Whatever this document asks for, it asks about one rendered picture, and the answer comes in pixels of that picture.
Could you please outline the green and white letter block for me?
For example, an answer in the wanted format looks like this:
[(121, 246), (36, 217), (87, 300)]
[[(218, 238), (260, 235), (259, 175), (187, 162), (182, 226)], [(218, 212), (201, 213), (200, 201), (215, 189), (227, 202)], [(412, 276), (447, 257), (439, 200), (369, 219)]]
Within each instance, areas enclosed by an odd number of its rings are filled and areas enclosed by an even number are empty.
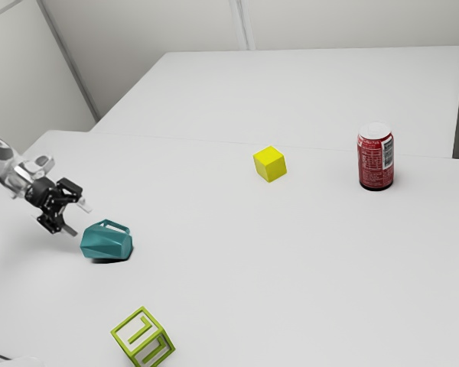
[(164, 327), (141, 306), (110, 334), (134, 367), (158, 367), (176, 348)]

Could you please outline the red soda can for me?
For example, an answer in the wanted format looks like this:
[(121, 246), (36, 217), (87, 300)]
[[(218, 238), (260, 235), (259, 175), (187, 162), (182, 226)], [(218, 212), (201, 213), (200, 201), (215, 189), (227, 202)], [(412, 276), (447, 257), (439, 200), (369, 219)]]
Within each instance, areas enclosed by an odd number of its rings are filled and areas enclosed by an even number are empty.
[(394, 137), (384, 122), (362, 126), (357, 141), (360, 185), (366, 190), (381, 191), (394, 181)]

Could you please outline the yellow cube block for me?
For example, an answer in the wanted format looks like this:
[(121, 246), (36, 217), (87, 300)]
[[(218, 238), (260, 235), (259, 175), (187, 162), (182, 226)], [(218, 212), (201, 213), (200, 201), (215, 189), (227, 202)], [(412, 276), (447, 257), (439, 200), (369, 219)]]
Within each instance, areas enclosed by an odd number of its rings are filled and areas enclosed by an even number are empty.
[(256, 172), (268, 183), (287, 174), (283, 153), (273, 146), (268, 146), (253, 155)]

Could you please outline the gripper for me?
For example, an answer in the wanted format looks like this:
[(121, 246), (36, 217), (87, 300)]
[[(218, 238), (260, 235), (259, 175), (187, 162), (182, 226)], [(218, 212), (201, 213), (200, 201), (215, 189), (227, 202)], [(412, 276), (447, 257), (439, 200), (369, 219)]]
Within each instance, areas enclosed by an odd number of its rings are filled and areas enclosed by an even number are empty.
[(51, 234), (65, 232), (77, 236), (78, 232), (68, 226), (63, 217), (68, 204), (74, 203), (86, 213), (93, 211), (83, 196), (83, 188), (65, 177), (57, 183), (47, 177), (35, 180), (26, 190), (24, 198), (32, 206), (41, 209), (42, 214), (37, 221)]

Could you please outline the teal faceted mug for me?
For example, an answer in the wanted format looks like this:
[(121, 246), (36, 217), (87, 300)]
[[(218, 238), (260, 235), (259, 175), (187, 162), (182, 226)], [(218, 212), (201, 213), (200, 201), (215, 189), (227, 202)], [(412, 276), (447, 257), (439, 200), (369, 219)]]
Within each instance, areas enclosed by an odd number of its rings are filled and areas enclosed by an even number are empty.
[(84, 230), (80, 250), (85, 258), (127, 260), (133, 251), (131, 231), (127, 226), (104, 219)]

